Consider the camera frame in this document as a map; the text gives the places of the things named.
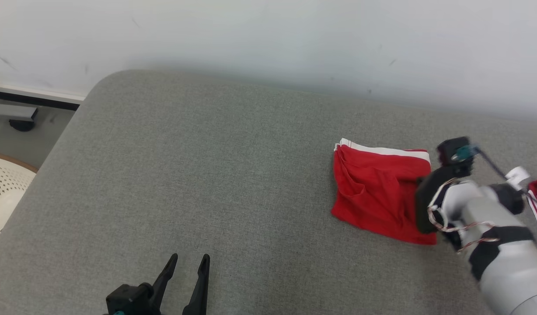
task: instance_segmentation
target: cable tag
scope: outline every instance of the cable tag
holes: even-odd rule
[[[506,174],[506,178],[508,184],[512,185],[513,188],[517,191],[521,191],[523,187],[519,185],[522,181],[525,181],[527,178],[529,178],[530,175],[527,173],[527,171],[522,167],[516,167],[513,170],[510,170]]]

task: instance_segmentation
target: gray table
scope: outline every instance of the gray table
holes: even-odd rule
[[[423,148],[471,136],[537,176],[537,125],[127,71],[97,84],[0,237],[0,315],[102,314],[122,283],[179,261],[180,314],[204,253],[208,313],[488,313],[447,243],[412,245],[330,214],[333,144]],[[499,182],[478,160],[474,179]],[[535,226],[532,215],[521,215]]]

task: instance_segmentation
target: black tape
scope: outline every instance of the black tape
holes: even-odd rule
[[[500,241],[482,241],[469,258],[471,273],[480,281],[486,267],[498,257],[499,245],[516,241],[533,241],[533,233],[526,227],[493,227],[482,235],[483,238],[499,238]]]

